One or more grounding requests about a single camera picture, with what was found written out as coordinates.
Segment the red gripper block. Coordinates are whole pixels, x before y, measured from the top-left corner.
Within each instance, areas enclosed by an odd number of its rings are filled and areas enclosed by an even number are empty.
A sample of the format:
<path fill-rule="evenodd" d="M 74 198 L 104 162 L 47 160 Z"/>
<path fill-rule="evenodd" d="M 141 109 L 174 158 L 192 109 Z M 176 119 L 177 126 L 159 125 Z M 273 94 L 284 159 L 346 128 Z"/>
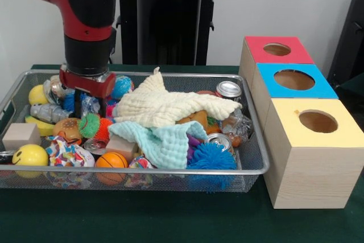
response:
<path fill-rule="evenodd" d="M 61 69 L 59 76 L 65 87 L 75 89 L 74 114 L 76 118 L 81 118 L 82 115 L 81 91 L 99 98 L 98 114 L 102 118 L 106 117 L 107 96 L 111 95 L 115 86 L 116 75 L 114 73 L 107 72 L 100 77 L 85 77 Z"/>

